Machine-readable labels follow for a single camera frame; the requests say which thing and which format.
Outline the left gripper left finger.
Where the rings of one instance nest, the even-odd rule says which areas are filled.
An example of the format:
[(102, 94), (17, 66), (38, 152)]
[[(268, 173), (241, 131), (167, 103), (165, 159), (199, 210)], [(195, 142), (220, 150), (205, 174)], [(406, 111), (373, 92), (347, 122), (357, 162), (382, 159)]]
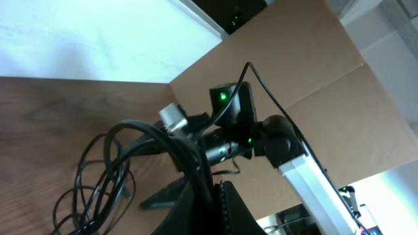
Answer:
[(159, 235), (215, 234), (214, 212), (214, 205), (205, 204), (187, 183), (174, 207), (159, 225)]

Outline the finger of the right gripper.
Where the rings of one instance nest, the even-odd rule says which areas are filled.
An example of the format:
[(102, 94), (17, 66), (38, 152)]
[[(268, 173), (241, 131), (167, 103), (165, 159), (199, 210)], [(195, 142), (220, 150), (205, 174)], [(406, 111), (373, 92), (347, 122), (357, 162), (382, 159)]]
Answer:
[(125, 160), (130, 161), (132, 157), (147, 155), (159, 155), (163, 153), (163, 147), (155, 139), (149, 136), (141, 136), (125, 148)]
[(185, 176), (174, 180), (165, 188), (162, 188), (160, 191), (141, 202), (139, 204), (140, 208), (142, 210), (155, 210), (173, 207), (187, 183), (188, 180)]

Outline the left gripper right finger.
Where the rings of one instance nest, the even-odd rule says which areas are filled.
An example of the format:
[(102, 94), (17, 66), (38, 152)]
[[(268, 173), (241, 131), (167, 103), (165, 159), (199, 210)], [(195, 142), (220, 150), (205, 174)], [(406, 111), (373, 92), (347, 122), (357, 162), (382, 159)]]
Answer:
[(214, 234), (266, 235), (231, 181), (214, 186)]

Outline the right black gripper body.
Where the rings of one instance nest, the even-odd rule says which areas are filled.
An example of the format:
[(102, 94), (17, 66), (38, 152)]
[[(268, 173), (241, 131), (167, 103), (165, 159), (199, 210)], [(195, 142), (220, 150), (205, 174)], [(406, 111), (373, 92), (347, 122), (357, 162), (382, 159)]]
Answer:
[[(184, 114), (184, 116), (188, 121), (188, 125), (184, 127), (185, 134), (181, 137), (192, 137), (197, 133), (199, 127), (210, 121), (207, 113), (194, 116)], [(208, 164), (214, 166), (236, 157), (251, 159), (253, 150), (252, 127), (253, 123), (236, 123), (226, 127), (219, 127), (202, 135), (202, 143)]]

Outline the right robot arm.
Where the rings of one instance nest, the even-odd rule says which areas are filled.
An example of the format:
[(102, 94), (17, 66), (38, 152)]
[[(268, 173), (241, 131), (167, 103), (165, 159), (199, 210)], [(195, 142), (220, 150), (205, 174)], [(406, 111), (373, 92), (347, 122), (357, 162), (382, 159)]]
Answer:
[[(216, 129), (199, 144), (185, 149), (210, 166), (237, 156), (266, 157), (291, 184), (314, 225), (309, 234), (360, 234), (357, 213), (351, 211), (329, 181), (313, 151), (287, 114), (257, 121), (251, 86), (247, 82), (221, 84), (210, 90)], [(205, 209), (181, 179), (141, 203), (142, 208), (160, 206), (174, 197), (174, 207), (156, 229), (157, 234), (262, 234), (230, 181), (214, 185), (214, 204)]]

